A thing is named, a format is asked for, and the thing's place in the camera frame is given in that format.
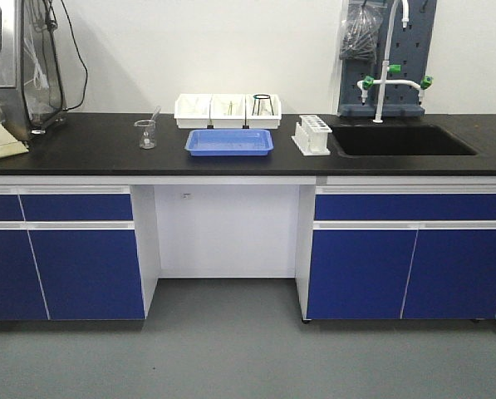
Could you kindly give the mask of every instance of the laboratory bench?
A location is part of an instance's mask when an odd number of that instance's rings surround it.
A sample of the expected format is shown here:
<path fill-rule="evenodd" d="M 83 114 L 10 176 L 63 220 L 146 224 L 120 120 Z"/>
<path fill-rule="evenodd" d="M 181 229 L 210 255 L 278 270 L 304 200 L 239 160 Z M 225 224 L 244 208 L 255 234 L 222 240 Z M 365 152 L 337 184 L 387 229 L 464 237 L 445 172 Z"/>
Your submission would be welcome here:
<path fill-rule="evenodd" d="M 0 160 L 0 320 L 144 319 L 158 278 L 295 278 L 302 319 L 496 318 L 496 115 L 441 126 L 476 155 L 193 157 L 161 115 L 71 113 Z M 320 115 L 329 126 L 364 119 Z"/>

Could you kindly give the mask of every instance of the white container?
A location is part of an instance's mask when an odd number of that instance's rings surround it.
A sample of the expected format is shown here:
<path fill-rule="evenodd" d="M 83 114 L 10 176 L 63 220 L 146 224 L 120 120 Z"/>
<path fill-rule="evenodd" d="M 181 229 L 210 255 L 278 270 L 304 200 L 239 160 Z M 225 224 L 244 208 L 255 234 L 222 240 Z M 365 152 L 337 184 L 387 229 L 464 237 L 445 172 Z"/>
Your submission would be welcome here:
<path fill-rule="evenodd" d="M 214 129 L 242 129 L 246 123 L 244 94 L 213 94 L 211 125 Z"/>
<path fill-rule="evenodd" d="M 327 136 L 331 128 L 317 115 L 300 115 L 301 125 L 296 124 L 296 134 L 292 140 L 303 155 L 330 155 L 327 149 Z"/>
<path fill-rule="evenodd" d="M 246 125 L 252 129 L 277 129 L 281 124 L 281 101 L 276 94 L 268 99 L 256 100 L 254 94 L 246 95 Z"/>
<path fill-rule="evenodd" d="M 180 129 L 204 129 L 210 124 L 210 94 L 180 94 L 175 101 L 174 118 Z"/>

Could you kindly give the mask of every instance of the plastic bag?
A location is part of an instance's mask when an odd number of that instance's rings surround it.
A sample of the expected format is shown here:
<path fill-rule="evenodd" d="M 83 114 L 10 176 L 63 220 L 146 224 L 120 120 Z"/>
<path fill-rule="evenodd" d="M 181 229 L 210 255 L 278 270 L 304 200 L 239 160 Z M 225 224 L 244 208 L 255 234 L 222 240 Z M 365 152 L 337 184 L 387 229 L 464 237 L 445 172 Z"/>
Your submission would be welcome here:
<path fill-rule="evenodd" d="M 341 44 L 341 60 L 375 63 L 379 28 L 386 6 L 363 0 L 351 1 L 347 12 L 346 30 Z"/>

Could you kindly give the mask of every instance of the black countertop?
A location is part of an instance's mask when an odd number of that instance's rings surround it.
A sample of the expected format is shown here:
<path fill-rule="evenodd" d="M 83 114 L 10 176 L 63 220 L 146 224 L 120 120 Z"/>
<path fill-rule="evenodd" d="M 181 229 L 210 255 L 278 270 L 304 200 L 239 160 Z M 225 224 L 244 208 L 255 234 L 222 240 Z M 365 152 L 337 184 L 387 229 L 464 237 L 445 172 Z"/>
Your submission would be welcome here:
<path fill-rule="evenodd" d="M 319 115 L 328 125 L 369 125 L 369 119 Z M 438 125 L 473 147 L 474 156 L 350 157 L 329 135 L 328 156 L 303 156 L 291 136 L 296 115 L 285 115 L 271 130 L 274 150 L 267 156 L 193 157 L 184 149 L 190 129 L 178 129 L 161 115 L 158 145 L 139 148 L 133 122 L 143 114 L 71 113 L 66 124 L 36 137 L 30 152 L 0 160 L 0 175 L 489 175 L 496 176 L 496 115 L 427 115 L 386 119 L 392 125 Z"/>

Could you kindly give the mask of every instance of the blue plastic tray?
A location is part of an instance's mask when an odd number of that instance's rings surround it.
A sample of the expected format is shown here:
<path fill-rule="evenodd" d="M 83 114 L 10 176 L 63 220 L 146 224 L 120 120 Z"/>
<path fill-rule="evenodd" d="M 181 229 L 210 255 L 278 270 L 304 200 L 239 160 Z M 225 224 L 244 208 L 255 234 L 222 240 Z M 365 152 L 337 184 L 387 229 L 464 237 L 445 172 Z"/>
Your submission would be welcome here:
<path fill-rule="evenodd" d="M 184 148 L 193 156 L 267 155 L 273 143 L 264 129 L 198 129 Z"/>

